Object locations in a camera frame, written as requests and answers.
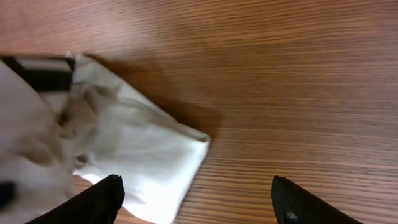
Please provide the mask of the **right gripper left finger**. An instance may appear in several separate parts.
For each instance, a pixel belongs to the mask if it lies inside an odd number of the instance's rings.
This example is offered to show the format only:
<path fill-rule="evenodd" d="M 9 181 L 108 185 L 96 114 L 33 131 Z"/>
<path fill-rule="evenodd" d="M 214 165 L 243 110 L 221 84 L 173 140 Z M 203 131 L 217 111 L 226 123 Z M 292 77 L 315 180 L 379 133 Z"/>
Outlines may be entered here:
<path fill-rule="evenodd" d="M 113 224 L 124 197 L 122 177 L 109 175 L 27 224 Z"/>

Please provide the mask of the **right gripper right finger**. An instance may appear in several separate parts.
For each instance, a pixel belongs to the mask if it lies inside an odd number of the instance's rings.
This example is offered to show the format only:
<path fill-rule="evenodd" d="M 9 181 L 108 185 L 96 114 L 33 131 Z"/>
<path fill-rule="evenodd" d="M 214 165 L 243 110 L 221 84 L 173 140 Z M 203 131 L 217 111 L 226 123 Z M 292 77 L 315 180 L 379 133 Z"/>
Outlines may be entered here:
<path fill-rule="evenodd" d="M 271 200 L 278 224 L 361 224 L 285 177 L 273 178 Z"/>

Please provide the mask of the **white t-shirt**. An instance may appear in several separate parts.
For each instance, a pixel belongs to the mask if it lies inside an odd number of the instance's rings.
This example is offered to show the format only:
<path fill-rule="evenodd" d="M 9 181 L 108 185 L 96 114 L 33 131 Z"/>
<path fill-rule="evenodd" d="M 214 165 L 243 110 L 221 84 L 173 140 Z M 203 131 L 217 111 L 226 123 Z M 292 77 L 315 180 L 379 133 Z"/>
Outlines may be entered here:
<path fill-rule="evenodd" d="M 209 135 L 85 55 L 1 57 L 1 222 L 27 223 L 109 175 L 121 208 L 172 223 Z"/>

